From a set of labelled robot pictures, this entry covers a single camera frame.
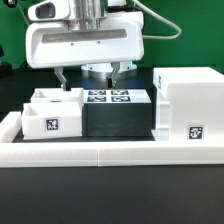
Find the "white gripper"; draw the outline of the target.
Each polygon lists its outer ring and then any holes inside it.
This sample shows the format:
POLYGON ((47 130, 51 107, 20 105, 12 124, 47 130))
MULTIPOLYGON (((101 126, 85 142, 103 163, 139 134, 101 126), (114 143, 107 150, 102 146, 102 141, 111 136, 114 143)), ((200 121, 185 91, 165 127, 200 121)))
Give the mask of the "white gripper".
POLYGON ((28 9, 26 59, 33 68, 54 68, 64 91, 71 90, 63 68, 112 63, 115 86, 123 61, 143 57, 143 13, 109 12, 108 0, 43 0, 28 9))

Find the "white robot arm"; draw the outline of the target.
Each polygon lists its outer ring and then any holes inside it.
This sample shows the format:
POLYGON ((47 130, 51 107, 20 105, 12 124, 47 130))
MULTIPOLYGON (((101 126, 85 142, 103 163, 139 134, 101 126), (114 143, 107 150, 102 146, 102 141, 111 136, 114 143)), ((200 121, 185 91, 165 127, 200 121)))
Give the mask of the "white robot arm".
POLYGON ((143 13, 126 0, 43 0, 28 9, 26 60, 32 68, 52 68, 63 89, 65 67, 102 72, 108 84, 143 57, 143 13))

